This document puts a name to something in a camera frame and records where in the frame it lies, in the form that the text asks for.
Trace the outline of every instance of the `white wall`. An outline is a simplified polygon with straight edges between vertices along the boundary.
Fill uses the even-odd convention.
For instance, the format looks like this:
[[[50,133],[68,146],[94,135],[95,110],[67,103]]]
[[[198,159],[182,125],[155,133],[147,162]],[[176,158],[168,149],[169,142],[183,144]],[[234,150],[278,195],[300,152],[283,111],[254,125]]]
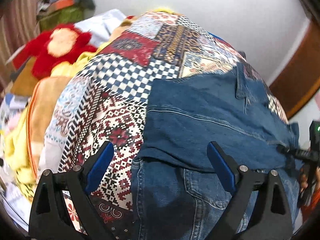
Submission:
[[[289,120],[290,123],[298,123],[300,133],[299,144],[303,148],[310,147],[309,127],[313,120],[320,120],[320,90]]]
[[[247,54],[270,84],[300,44],[308,19],[298,0],[95,0],[96,14],[140,15],[168,7]]]

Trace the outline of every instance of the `patchwork quilt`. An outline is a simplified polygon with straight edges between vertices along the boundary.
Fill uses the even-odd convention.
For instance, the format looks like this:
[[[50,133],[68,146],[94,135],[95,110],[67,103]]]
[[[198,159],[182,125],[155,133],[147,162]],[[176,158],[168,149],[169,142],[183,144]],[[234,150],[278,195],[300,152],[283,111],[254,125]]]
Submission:
[[[261,80],[228,43],[185,16],[148,12],[92,58],[63,91],[55,111],[57,120],[52,123],[56,127],[50,127],[58,144],[56,148],[62,151],[58,171],[83,164],[105,140],[112,142],[114,158],[90,198],[116,239],[131,239],[130,166],[143,143],[146,106],[153,80],[203,72],[223,75],[239,61],[245,63],[246,78]],[[81,84],[80,92],[69,97],[74,84]],[[265,88],[269,99],[266,107],[287,122],[279,101],[267,85]],[[79,223],[69,197],[67,201],[70,215]],[[84,232],[81,223],[77,228]]]

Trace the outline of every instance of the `red geometric pattern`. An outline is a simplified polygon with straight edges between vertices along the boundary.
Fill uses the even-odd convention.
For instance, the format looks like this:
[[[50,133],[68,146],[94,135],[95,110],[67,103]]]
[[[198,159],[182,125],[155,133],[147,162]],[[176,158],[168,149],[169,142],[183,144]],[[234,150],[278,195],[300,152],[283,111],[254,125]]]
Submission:
[[[100,54],[119,53],[140,66],[148,66],[151,54],[158,41],[145,38],[136,33],[123,32],[119,38],[100,51]]]
[[[94,97],[95,92],[89,93],[87,102],[96,103],[91,107],[89,104],[84,106],[78,126],[81,130],[75,132],[74,138],[81,137],[79,134],[82,134],[83,130],[87,132],[83,139],[76,143],[79,147],[75,147],[77,140],[73,141],[74,145],[70,147],[65,165],[72,167],[74,164],[83,164],[90,155],[97,152],[104,141],[110,141],[115,149],[114,157],[98,190],[92,195],[125,210],[132,210],[130,167],[143,143],[146,105],[136,101],[126,102],[110,90],[101,92],[98,100],[93,100]]]

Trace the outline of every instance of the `blue gripper pad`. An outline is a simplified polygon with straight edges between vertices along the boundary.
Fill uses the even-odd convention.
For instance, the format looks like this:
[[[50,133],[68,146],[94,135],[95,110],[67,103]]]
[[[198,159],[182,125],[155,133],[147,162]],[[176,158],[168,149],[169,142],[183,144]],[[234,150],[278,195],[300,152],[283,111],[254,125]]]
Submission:
[[[97,190],[113,158],[114,148],[112,143],[107,142],[107,145],[105,145],[104,143],[101,147],[105,148],[103,149],[103,152],[101,153],[97,161],[92,166],[87,176],[87,186],[84,189],[84,192],[87,195]]]
[[[221,147],[214,141],[210,142],[207,146],[207,156],[224,190],[233,195],[236,191],[236,183],[238,182],[238,173],[237,170],[234,170],[234,168],[236,168],[235,165],[237,166],[235,160],[231,156],[226,155]],[[231,162],[233,169],[228,166],[226,161]]]

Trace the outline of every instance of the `blue jeans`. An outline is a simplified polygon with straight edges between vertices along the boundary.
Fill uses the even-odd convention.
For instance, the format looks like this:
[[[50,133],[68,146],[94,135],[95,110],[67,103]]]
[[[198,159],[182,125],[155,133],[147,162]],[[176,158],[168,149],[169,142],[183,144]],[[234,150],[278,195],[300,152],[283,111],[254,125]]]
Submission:
[[[213,140],[239,165],[278,171],[294,222],[301,162],[276,146],[298,146],[297,124],[270,112],[263,83],[245,78],[243,64],[223,75],[154,80],[143,136],[131,167],[136,239],[205,239],[231,199],[206,155]]]

